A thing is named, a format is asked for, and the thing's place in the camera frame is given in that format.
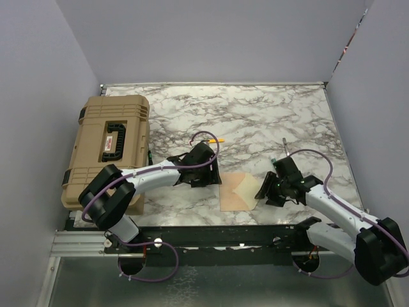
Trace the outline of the tan paper envelope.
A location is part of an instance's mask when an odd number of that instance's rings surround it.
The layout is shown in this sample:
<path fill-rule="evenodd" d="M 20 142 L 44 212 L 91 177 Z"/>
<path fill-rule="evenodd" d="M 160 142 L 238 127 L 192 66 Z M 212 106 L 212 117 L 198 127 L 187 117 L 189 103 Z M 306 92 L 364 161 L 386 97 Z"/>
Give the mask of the tan paper envelope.
<path fill-rule="evenodd" d="M 252 211 L 258 201 L 254 198 L 259 182 L 250 173 L 221 173 L 219 186 L 221 212 Z"/>

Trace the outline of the beige paper letter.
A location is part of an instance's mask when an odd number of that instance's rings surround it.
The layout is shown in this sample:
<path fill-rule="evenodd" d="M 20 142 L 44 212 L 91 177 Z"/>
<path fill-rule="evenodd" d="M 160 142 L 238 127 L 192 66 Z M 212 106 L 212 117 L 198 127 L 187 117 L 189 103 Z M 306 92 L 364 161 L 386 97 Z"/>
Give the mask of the beige paper letter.
<path fill-rule="evenodd" d="M 237 198 L 233 207 L 234 211 L 254 210 L 258 203 L 258 200 L 254 197 L 260 188 L 258 179 L 254 178 L 250 173 L 238 173 L 237 179 L 238 185 L 233 189 L 233 193 Z"/>

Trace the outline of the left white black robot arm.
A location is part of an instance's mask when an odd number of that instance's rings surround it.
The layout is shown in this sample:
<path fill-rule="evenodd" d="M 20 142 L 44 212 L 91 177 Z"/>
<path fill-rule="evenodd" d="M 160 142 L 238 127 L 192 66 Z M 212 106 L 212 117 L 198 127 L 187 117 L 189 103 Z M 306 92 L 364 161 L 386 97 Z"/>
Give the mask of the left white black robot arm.
<path fill-rule="evenodd" d="M 191 187 L 221 184 L 217 164 L 219 149 L 218 146 L 212 150 L 200 142 L 188 153 L 143 168 L 119 169 L 114 164 L 107 165 L 79 195 L 84 220 L 115 235 L 125 251 L 137 251 L 141 231 L 126 214 L 133 197 L 179 184 Z"/>

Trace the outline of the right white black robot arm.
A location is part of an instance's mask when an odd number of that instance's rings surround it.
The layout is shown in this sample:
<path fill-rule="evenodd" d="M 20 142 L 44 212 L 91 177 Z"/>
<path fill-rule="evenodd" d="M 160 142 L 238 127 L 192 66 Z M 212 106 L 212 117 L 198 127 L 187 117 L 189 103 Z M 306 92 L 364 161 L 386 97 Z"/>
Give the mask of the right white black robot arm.
<path fill-rule="evenodd" d="M 326 180 L 303 176 L 291 157 L 275 161 L 255 194 L 255 199 L 283 207 L 295 201 L 311 207 L 334 226 L 310 217 L 295 226 L 291 249 L 325 248 L 352 263 L 372 285 L 402 277 L 408 268 L 408 250 L 398 224 L 389 217 L 378 219 L 331 193 Z"/>

